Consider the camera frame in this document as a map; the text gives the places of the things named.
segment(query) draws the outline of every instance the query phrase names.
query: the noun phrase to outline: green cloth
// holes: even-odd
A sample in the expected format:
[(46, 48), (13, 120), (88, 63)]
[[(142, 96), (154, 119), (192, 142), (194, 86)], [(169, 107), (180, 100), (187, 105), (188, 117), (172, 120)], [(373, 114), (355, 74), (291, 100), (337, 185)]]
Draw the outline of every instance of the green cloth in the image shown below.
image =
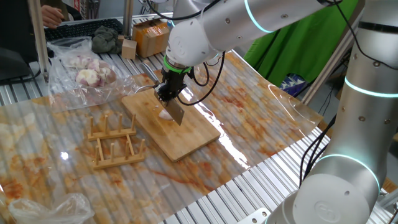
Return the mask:
[(122, 51), (122, 43), (118, 39), (118, 32), (114, 29), (101, 26), (94, 32), (93, 46), (94, 53), (118, 54)]
[[(340, 4), (347, 18), (357, 3), (358, 0), (349, 0)], [(276, 86), (290, 73), (311, 82), (333, 54), (345, 27), (337, 7), (326, 7), (255, 40), (244, 59)]]

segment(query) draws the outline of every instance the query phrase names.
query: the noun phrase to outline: gray cloth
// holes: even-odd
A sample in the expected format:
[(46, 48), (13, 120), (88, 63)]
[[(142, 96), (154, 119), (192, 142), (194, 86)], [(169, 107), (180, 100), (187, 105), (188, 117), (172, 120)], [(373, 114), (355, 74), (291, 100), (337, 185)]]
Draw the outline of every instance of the gray cloth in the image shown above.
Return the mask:
[(118, 40), (118, 32), (101, 26), (94, 33), (92, 50), (94, 53), (118, 54), (122, 51), (122, 43)]

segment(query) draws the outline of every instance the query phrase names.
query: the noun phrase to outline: wooden rack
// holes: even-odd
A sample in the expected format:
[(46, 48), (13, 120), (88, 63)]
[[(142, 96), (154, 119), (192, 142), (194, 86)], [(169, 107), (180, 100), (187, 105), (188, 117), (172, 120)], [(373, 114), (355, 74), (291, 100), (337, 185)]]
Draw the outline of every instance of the wooden rack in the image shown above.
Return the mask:
[[(136, 135), (136, 129), (134, 128), (134, 120), (136, 115), (134, 114), (131, 119), (131, 128), (122, 129), (122, 114), (119, 114), (119, 124), (117, 130), (110, 131), (108, 129), (108, 115), (105, 115), (104, 121), (104, 131), (93, 132), (93, 117), (90, 117), (90, 133), (87, 134), (89, 141), (97, 141), (97, 146), (95, 147), (95, 163), (93, 165), (94, 170), (105, 169), (114, 166), (121, 166), (126, 164), (131, 164), (134, 162), (141, 162), (145, 159), (142, 151), (145, 146), (145, 139), (141, 140), (141, 145), (139, 148), (139, 153), (135, 154), (132, 148), (130, 135)], [(101, 147), (101, 139), (111, 139), (127, 137), (126, 148), (124, 150), (123, 157), (114, 157), (114, 143), (111, 143), (111, 158), (104, 159), (103, 150)]]

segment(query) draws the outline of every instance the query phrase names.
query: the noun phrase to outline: knife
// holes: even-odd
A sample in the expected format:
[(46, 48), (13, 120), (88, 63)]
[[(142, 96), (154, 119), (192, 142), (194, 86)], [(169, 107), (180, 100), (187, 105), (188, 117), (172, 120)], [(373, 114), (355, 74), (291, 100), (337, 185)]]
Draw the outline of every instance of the knife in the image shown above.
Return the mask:
[[(159, 79), (147, 64), (140, 63), (139, 66), (145, 72), (145, 74), (147, 74), (147, 76), (155, 83), (155, 86), (160, 84)], [(174, 121), (181, 126), (182, 118), (184, 117), (184, 110), (182, 109), (182, 107), (177, 103), (175, 99), (172, 99), (169, 102), (164, 102), (159, 98), (156, 90), (154, 91), (154, 93), (160, 104), (166, 109), (166, 111), (174, 119)]]

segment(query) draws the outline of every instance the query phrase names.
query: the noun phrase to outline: metal pole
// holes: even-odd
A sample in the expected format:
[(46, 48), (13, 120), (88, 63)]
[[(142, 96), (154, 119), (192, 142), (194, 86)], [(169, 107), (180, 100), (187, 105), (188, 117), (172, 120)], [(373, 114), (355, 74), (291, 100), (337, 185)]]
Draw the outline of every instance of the metal pole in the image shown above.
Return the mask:
[(47, 80), (47, 72), (49, 68), (49, 56), (47, 55), (47, 47), (44, 36), (44, 26), (42, 18), (42, 7), (40, 1), (28, 0), (30, 16), (32, 18), (32, 25), (35, 34), (37, 55), (39, 57), (40, 70)]
[(123, 34), (127, 39), (131, 37), (133, 3), (133, 0), (124, 0)]

